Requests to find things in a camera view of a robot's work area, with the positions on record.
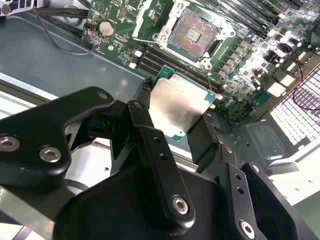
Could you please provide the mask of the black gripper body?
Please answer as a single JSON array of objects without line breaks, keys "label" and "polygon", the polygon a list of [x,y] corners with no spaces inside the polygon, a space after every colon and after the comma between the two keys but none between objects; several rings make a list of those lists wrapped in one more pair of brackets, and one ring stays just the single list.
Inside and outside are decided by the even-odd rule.
[{"label": "black gripper body", "polygon": [[180,169],[195,207],[193,226],[170,236],[139,165],[131,166],[78,194],[55,220],[55,240],[221,240],[218,185]]}]

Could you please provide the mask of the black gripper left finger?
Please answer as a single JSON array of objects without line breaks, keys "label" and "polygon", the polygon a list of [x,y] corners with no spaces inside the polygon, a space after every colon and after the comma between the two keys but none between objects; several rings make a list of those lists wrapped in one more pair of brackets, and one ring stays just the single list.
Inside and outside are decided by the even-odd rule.
[{"label": "black gripper left finger", "polygon": [[111,141],[120,164],[111,176],[140,166],[170,236],[184,235],[196,211],[166,138],[149,114],[151,87],[142,83],[127,103],[88,87],[0,122],[0,184],[23,205],[53,220],[68,198],[71,153],[94,138]]}]

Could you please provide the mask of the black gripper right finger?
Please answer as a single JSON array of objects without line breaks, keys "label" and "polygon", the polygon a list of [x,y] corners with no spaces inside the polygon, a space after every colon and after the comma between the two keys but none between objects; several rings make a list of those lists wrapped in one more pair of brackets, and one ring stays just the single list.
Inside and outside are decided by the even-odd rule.
[{"label": "black gripper right finger", "polygon": [[238,167],[236,154],[221,143],[210,114],[187,132],[198,172],[217,186],[219,240],[308,240],[310,229],[266,172],[253,162]]}]

